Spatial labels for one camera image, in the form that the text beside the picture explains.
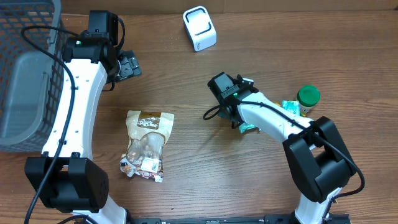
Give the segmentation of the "teal wet wipes pack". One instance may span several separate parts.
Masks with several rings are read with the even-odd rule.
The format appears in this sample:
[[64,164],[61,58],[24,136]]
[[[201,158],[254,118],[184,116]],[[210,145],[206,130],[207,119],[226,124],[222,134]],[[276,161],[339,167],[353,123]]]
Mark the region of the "teal wet wipes pack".
[[261,129],[259,129],[257,126],[255,126],[253,124],[247,124],[247,123],[241,124],[238,127],[238,129],[239,129],[239,132],[241,134],[244,134],[244,133],[249,132],[249,131],[258,131],[258,132],[261,131]]

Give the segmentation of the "beige brown snack bag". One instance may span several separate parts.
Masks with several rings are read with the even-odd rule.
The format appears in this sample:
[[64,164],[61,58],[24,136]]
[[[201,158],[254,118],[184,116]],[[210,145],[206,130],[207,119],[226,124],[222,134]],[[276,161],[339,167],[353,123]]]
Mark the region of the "beige brown snack bag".
[[120,170],[129,178],[141,176],[161,183],[163,148],[170,138],[175,115],[164,112],[128,111],[129,144],[121,156]]

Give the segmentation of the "green lidded cup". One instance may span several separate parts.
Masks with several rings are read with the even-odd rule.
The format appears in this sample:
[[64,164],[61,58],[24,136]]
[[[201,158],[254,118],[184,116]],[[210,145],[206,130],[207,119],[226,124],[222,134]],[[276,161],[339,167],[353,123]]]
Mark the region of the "green lidded cup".
[[296,95],[300,105],[300,111],[304,114],[309,113],[321,100],[320,90],[313,85],[303,86]]

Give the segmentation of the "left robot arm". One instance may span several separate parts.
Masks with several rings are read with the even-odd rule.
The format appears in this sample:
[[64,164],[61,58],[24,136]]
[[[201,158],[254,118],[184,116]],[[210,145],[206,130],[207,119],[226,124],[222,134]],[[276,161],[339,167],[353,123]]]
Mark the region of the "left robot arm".
[[105,85],[139,76],[134,52],[122,49],[123,20],[92,10],[87,30],[68,33],[62,56],[63,88],[55,122],[41,155],[29,157],[25,174],[34,202],[68,213],[80,223],[131,223],[129,211],[109,196],[109,177],[93,162],[92,135]]

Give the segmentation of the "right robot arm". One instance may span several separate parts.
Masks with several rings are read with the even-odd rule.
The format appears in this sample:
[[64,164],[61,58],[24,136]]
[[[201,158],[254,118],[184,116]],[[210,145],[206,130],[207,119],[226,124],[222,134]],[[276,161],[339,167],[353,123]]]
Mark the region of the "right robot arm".
[[208,82],[218,105],[213,111],[232,122],[247,123],[279,141],[301,196],[290,214],[265,215],[264,223],[350,223],[330,212],[350,178],[360,173],[337,127],[329,118],[293,114],[268,100],[251,79],[221,72]]

